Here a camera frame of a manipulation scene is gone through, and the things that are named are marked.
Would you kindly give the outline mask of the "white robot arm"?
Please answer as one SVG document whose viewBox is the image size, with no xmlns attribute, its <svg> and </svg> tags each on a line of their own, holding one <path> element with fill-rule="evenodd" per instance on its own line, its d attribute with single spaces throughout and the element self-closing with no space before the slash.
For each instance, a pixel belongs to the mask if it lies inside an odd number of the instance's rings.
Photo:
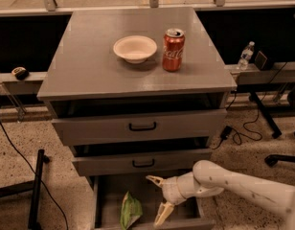
<svg viewBox="0 0 295 230">
<path fill-rule="evenodd" d="M 166 200 L 159 206 L 154 221 L 156 228 L 165 222 L 175 206 L 188 198 L 216 196 L 228 190 L 283 217 L 286 230 L 295 230 L 295 186 L 231 172 L 208 160 L 196 162 L 191 172 L 179 176 L 147 175 L 146 179 L 162 189 Z"/>
</svg>

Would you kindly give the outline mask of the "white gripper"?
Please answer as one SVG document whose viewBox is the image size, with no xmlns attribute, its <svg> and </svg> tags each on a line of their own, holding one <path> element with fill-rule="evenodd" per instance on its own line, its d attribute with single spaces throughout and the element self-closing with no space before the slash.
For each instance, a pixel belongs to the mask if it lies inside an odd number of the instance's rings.
<svg viewBox="0 0 295 230">
<path fill-rule="evenodd" d="M 166 179 L 155 175 L 147 175 L 146 179 L 157 187 L 162 188 L 163 197 L 167 201 L 161 202 L 153 226 L 160 227 L 174 210 L 174 205 L 179 205 L 191 197 L 210 197 L 221 194 L 224 189 L 220 187 L 208 188 L 199 183 L 192 172 Z"/>
</svg>

